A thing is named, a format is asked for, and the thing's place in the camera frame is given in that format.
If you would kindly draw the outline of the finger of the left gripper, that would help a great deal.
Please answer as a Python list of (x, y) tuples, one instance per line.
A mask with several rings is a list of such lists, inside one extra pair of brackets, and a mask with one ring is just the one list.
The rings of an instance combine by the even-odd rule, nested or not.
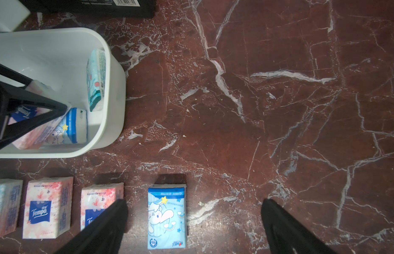
[(68, 113), (68, 101), (51, 87), (0, 64), (0, 150), (39, 149)]

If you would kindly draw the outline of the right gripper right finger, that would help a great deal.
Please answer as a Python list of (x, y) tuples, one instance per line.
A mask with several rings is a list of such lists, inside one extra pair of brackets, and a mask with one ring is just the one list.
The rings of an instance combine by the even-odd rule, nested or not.
[(272, 254), (335, 253), (274, 200), (263, 201), (261, 218)]

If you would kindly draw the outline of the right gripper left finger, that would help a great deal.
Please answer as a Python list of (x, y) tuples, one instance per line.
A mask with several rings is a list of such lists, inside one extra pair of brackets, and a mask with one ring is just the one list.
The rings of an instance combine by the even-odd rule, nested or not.
[(117, 254), (126, 230), (128, 207), (120, 199), (111, 204), (57, 254)]

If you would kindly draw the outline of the white plastic storage box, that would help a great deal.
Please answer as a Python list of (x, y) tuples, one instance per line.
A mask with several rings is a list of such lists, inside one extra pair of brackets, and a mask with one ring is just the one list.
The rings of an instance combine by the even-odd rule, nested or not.
[(42, 146), (19, 150), (8, 145), (0, 159), (72, 158), (112, 144), (124, 126), (126, 76), (120, 63), (97, 32), (87, 28), (64, 28), (0, 33), (0, 63), (50, 86), (73, 107), (89, 108), (87, 62), (94, 49), (106, 53), (103, 108), (89, 112), (85, 144)]

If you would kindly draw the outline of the blue elephant tissue pack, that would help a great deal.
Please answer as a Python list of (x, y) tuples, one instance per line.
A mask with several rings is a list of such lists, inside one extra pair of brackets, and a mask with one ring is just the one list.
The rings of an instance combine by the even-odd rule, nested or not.
[(148, 250), (182, 249), (187, 243), (186, 185), (153, 185), (148, 189)]

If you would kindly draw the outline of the pink Tempo tissue pack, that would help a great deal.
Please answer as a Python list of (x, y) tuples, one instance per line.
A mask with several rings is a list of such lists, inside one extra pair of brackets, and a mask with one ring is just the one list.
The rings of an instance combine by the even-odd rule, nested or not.
[(23, 180), (0, 179), (0, 238), (16, 230)]
[(81, 231), (116, 200), (124, 198), (124, 183), (100, 184), (81, 191)]
[(71, 226), (73, 177), (42, 178), (27, 185), (23, 239), (56, 239)]

